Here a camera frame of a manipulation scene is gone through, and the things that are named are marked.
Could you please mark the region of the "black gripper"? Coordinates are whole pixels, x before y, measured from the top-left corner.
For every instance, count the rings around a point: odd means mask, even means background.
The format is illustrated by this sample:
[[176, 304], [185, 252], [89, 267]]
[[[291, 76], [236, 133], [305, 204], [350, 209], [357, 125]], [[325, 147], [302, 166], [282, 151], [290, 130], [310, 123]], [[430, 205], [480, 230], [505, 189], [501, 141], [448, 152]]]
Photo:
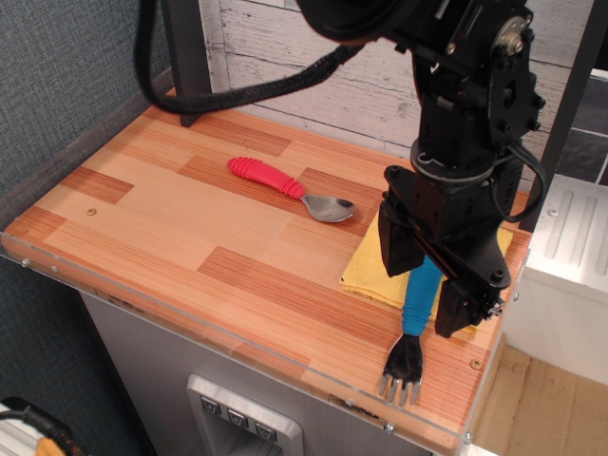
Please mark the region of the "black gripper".
[[424, 257], [444, 274], [435, 332], [450, 338], [500, 314], [511, 275], [498, 241], [503, 220], [489, 187], [456, 186], [400, 165], [387, 167], [384, 178], [381, 258], [389, 277], [416, 269]]

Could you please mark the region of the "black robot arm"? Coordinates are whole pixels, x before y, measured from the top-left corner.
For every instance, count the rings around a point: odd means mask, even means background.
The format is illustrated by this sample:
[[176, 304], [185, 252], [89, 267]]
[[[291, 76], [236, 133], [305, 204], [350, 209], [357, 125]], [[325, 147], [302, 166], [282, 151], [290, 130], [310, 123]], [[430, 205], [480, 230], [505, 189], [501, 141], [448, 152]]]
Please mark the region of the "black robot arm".
[[522, 1], [302, 1], [320, 35], [346, 46], [379, 38], [410, 52], [422, 108], [410, 168], [387, 168], [381, 254], [396, 276], [431, 260], [445, 276], [435, 330], [478, 325], [511, 281], [497, 233], [524, 168], [523, 146], [545, 101], [529, 67], [532, 12]]

